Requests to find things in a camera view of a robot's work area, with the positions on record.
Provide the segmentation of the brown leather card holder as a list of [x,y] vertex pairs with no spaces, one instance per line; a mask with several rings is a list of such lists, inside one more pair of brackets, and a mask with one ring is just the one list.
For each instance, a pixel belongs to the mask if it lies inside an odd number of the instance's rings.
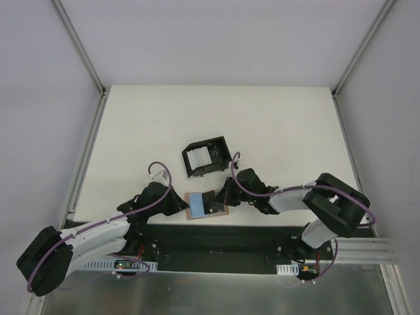
[[190,221],[229,215],[228,206],[215,201],[219,192],[219,190],[210,190],[202,193],[185,193],[185,202],[188,204],[186,219]]

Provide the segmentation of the black card dispenser box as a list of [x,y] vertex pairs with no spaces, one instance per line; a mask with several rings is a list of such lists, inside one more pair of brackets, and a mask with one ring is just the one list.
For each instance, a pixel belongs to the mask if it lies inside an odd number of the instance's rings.
[[203,177],[208,173],[224,171],[232,156],[223,136],[193,142],[182,151],[188,178]]

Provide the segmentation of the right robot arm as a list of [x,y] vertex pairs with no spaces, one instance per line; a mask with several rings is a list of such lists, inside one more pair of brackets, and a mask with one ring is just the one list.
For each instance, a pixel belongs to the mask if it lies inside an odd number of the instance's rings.
[[351,238],[370,207],[365,195],[330,173],[322,173],[314,182],[282,189],[267,186],[252,168],[228,177],[212,201],[231,207],[246,202],[265,215],[312,211],[316,220],[282,247],[288,259],[299,263],[313,257],[333,238]]

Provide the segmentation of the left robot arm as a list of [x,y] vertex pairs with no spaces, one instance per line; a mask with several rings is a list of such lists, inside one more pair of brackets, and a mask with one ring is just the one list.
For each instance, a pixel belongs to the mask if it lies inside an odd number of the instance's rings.
[[187,208],[173,187],[151,182],[103,219],[63,230],[53,226],[42,229],[16,266],[27,281],[28,292],[42,297],[90,260],[118,252],[134,254],[137,236],[150,217],[168,217]]

